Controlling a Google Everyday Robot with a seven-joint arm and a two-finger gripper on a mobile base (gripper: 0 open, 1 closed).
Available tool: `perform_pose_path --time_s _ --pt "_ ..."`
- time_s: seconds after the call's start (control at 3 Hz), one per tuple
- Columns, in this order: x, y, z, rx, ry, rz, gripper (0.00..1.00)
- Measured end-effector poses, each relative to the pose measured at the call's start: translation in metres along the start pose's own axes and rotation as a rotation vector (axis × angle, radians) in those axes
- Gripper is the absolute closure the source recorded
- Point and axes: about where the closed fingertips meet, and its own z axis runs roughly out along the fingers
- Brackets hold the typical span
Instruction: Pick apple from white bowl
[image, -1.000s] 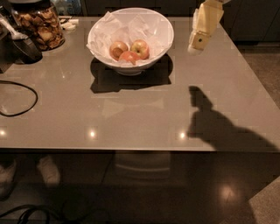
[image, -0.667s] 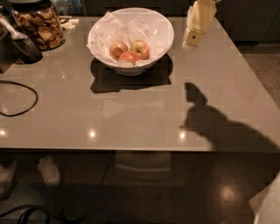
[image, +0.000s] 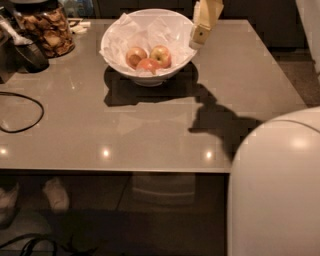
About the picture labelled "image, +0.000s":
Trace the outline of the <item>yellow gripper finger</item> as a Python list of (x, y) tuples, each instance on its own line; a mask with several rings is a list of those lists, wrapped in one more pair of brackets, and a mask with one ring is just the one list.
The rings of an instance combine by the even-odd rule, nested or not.
[(198, 0), (194, 6), (193, 26), (189, 47), (198, 50), (204, 46), (224, 8), (223, 0)]

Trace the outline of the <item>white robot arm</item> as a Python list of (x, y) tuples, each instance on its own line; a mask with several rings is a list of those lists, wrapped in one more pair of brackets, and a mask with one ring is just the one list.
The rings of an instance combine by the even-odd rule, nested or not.
[(223, 69), (240, 105), (204, 100), (191, 128), (218, 137), (231, 158), (224, 181), (223, 256), (320, 256), (320, 110), (276, 88), (271, 57), (234, 42)]

